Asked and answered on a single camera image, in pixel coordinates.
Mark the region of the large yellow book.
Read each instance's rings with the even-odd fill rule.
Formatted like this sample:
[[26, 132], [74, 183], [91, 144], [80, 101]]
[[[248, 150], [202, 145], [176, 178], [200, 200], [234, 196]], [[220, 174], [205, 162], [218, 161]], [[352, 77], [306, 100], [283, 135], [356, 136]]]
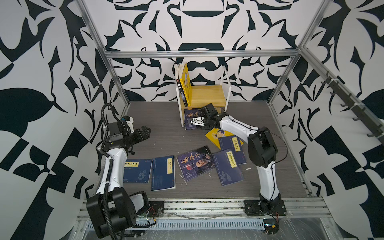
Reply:
[[183, 92], [184, 92], [184, 97], [187, 103], [186, 107], [190, 107], [191, 97], [192, 97], [192, 86], [191, 86], [191, 80], [189, 76], [188, 65], [186, 63], [181, 63], [179, 70], [180, 70], [179, 79], [180, 79]]

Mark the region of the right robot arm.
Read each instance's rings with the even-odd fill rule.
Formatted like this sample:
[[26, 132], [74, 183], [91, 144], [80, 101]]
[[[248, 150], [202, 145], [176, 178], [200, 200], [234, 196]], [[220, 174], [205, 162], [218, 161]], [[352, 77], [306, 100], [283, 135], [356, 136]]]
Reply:
[[257, 166], [260, 180], [260, 204], [269, 209], [282, 205], [280, 191], [277, 186], [275, 165], [278, 148], [273, 133], [266, 127], [258, 128], [240, 122], [225, 111], [218, 113], [213, 104], [202, 107], [205, 127], [228, 131], [248, 144], [248, 156]]

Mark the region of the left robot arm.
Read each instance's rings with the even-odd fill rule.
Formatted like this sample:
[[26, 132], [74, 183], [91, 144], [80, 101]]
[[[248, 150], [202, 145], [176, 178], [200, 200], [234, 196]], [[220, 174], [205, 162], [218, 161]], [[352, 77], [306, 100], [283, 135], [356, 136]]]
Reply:
[[124, 231], [136, 225], [137, 212], [146, 205], [144, 193], [129, 196], [123, 187], [124, 167], [128, 154], [134, 155], [133, 146], [151, 136], [151, 129], [134, 129], [133, 118], [123, 116], [108, 123], [102, 122], [106, 133], [98, 151], [106, 158], [100, 186], [87, 200], [86, 208], [98, 238], [122, 239]]

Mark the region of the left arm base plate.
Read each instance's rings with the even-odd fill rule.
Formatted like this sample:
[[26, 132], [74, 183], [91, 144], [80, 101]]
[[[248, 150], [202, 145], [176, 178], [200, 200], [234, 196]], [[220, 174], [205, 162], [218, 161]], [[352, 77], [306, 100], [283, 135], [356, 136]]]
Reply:
[[137, 211], [138, 216], [145, 216], [148, 218], [156, 218], [164, 213], [164, 201], [149, 201]]

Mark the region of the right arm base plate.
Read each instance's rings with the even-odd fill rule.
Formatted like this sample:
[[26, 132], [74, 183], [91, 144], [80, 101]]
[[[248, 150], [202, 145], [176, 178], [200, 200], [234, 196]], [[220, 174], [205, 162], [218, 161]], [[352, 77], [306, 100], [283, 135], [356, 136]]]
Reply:
[[280, 198], [275, 198], [272, 201], [262, 200], [244, 200], [245, 214], [247, 216], [262, 216], [272, 215], [280, 217], [286, 215], [285, 203]]

